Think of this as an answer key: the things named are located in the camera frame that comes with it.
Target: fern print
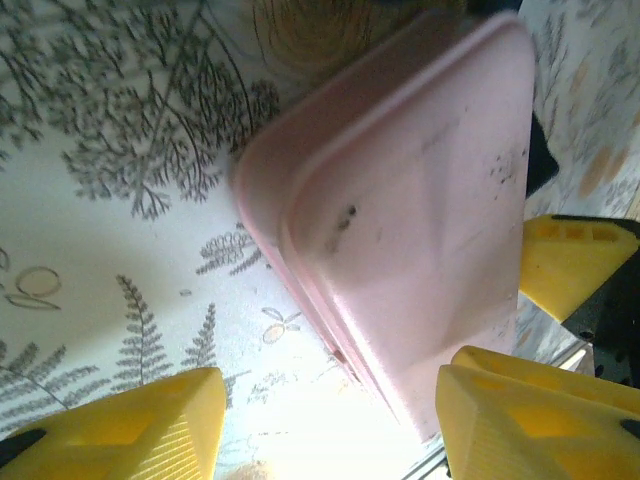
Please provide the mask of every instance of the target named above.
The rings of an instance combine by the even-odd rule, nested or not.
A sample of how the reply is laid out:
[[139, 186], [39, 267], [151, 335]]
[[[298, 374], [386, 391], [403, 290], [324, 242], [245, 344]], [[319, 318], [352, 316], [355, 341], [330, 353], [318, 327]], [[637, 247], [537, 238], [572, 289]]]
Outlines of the fern print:
[[76, 407], [110, 383], [109, 379], [101, 378], [80, 387], [75, 385], [98, 372], [95, 365], [54, 375], [67, 353], [64, 345], [40, 362], [36, 361], [38, 353], [38, 346], [31, 342], [13, 360], [5, 362], [7, 344], [0, 340], [0, 404], [21, 399], [19, 406], [0, 411], [0, 423], [3, 423], [0, 433]]
[[229, 266], [234, 266], [229, 275], [237, 275], [263, 258], [262, 252], [241, 223], [236, 224], [234, 231], [209, 240], [200, 250], [200, 255], [206, 263], [196, 270], [198, 275]]
[[[181, 364], [185, 367], [200, 368], [216, 366], [216, 354], [214, 343], [214, 329], [216, 326], [216, 306], [214, 303], [209, 304], [207, 315], [202, 324], [202, 328], [198, 330], [198, 336], [192, 340], [193, 347], [185, 350], [187, 358]], [[233, 388], [236, 380], [242, 375], [250, 372], [237, 373], [224, 379], [224, 386], [227, 391], [227, 409], [233, 408]]]
[[117, 383], [111, 387], [113, 392], [122, 392], [167, 376], [173, 363], [166, 361], [167, 354], [160, 343], [162, 333], [138, 287], [123, 275], [116, 280], [127, 301], [126, 317], [131, 321], [127, 331], [133, 334], [122, 341], [124, 346], [119, 353], [124, 358], [116, 362], [120, 371], [114, 375]]
[[278, 112], [275, 85], [244, 78], [205, 0], [67, 3], [50, 0], [42, 19], [29, 1], [0, 2], [0, 87], [19, 92], [0, 92], [0, 138], [19, 150], [45, 128], [71, 137], [61, 156], [77, 195], [127, 201], [134, 216], [166, 213], [171, 187], [205, 201], [222, 154]]

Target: tree branch print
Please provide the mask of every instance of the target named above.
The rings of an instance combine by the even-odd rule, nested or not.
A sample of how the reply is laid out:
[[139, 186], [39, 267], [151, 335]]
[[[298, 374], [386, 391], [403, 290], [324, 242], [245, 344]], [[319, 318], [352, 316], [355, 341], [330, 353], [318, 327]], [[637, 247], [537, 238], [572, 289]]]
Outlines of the tree branch print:
[[0, 403], [29, 397], [19, 406], [0, 412], [0, 421], [13, 420], [0, 428], [10, 432], [56, 411], [68, 410], [84, 403], [109, 379], [93, 380], [79, 388], [70, 385], [91, 376], [99, 369], [95, 365], [74, 368], [52, 376], [67, 353], [64, 345], [36, 363], [39, 348], [31, 342], [13, 360], [5, 364], [7, 344], [0, 340]]
[[81, 198], [126, 200], [152, 220], [171, 208], [172, 185], [203, 202], [222, 178], [222, 154], [235, 157], [278, 112], [275, 85], [244, 79], [204, 0], [48, 3], [46, 35], [28, 2], [0, 5], [0, 138], [21, 149], [44, 126], [72, 137], [62, 158]]
[[164, 353], [164, 345], [160, 343], [162, 333], [158, 332], [154, 315], [149, 312], [149, 306], [138, 287], [123, 275], [118, 275], [116, 280], [127, 301], [126, 317], [131, 321], [127, 325], [127, 331], [133, 334], [122, 341], [124, 346], [119, 353], [124, 358], [116, 362], [120, 371], [113, 376], [118, 383], [111, 390], [122, 392], [166, 376], [173, 363], [165, 361], [167, 354]]
[[232, 265], [235, 268], [229, 275], [237, 275], [263, 258], [262, 252], [241, 223], [236, 224], [234, 231], [209, 240], [200, 250], [200, 255], [207, 262], [196, 270], [198, 275]]
[[[181, 364], [185, 367], [201, 368], [213, 367], [216, 365], [216, 353], [214, 343], [216, 326], [216, 306], [214, 303], [209, 304], [207, 315], [202, 324], [202, 328], [198, 331], [198, 336], [192, 340], [193, 347], [187, 348], [187, 358]], [[224, 386], [227, 391], [227, 409], [233, 408], [233, 387], [238, 377], [246, 375], [249, 372], [237, 373], [229, 377], [225, 377]]]

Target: yellow plastic block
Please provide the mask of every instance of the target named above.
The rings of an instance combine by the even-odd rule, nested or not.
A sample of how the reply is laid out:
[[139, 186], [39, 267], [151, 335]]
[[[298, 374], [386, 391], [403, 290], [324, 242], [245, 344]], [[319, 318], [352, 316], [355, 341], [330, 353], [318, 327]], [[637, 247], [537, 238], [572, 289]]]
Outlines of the yellow plastic block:
[[563, 322], [640, 246], [635, 235], [607, 222], [525, 222], [520, 291]]
[[464, 347], [436, 409], [455, 480], [640, 478], [640, 390]]
[[225, 411], [217, 368], [200, 368], [52, 415], [14, 435], [46, 435], [0, 469], [0, 479], [206, 479]]

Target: patterned fabric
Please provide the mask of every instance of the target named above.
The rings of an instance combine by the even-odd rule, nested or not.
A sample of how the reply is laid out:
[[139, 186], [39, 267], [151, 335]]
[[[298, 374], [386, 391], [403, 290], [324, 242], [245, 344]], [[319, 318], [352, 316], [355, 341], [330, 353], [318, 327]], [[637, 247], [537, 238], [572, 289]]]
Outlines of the patterned fabric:
[[[233, 207], [228, 172], [255, 132], [408, 15], [353, 2], [347, 17], [311, 9], [314, 30], [291, 13], [307, 7], [0, 0], [0, 437], [217, 365], [218, 478], [397, 478], [424, 454], [347, 381]], [[527, 217], [624, 215], [640, 179], [640, 2], [525, 0], [521, 14], [561, 166]], [[352, 39], [339, 55], [301, 48], [301, 31], [335, 25]], [[574, 342], [524, 300], [518, 330], [515, 353], [541, 361]]]

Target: pink plastic tray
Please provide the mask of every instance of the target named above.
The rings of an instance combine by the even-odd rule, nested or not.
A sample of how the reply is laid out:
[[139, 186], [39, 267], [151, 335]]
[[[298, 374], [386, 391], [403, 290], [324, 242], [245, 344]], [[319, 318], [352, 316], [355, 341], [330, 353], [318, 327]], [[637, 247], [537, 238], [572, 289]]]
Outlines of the pink plastic tray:
[[534, 56], [509, 14], [420, 17], [266, 128], [235, 193], [331, 351], [422, 439], [438, 367], [510, 352]]

